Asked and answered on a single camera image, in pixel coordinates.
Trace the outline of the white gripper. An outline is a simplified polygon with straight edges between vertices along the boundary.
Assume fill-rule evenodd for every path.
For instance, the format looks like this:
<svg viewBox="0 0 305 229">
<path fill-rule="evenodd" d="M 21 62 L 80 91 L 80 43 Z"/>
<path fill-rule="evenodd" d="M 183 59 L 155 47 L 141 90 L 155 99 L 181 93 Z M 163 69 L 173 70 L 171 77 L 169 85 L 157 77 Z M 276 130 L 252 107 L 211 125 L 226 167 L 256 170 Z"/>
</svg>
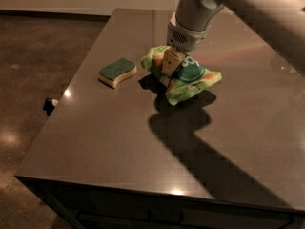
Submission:
<svg viewBox="0 0 305 229">
<path fill-rule="evenodd" d="M 206 37 L 209 30 L 209 15 L 206 12 L 176 11 L 168 25 L 167 41 L 171 45 L 164 52 L 162 73 L 171 77 L 184 60 L 183 52 L 193 51 Z"/>
</svg>

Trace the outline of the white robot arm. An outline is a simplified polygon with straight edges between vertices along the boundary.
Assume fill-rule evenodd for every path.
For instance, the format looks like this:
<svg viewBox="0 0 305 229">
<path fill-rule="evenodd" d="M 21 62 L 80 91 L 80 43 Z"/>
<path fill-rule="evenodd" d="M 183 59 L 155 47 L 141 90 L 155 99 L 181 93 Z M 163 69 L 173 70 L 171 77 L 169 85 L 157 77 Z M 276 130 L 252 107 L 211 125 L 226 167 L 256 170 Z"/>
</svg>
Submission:
<svg viewBox="0 0 305 229">
<path fill-rule="evenodd" d="M 178 52 L 193 51 L 223 8 L 305 74 L 305 0 L 179 0 L 168 26 L 169 45 Z"/>
</svg>

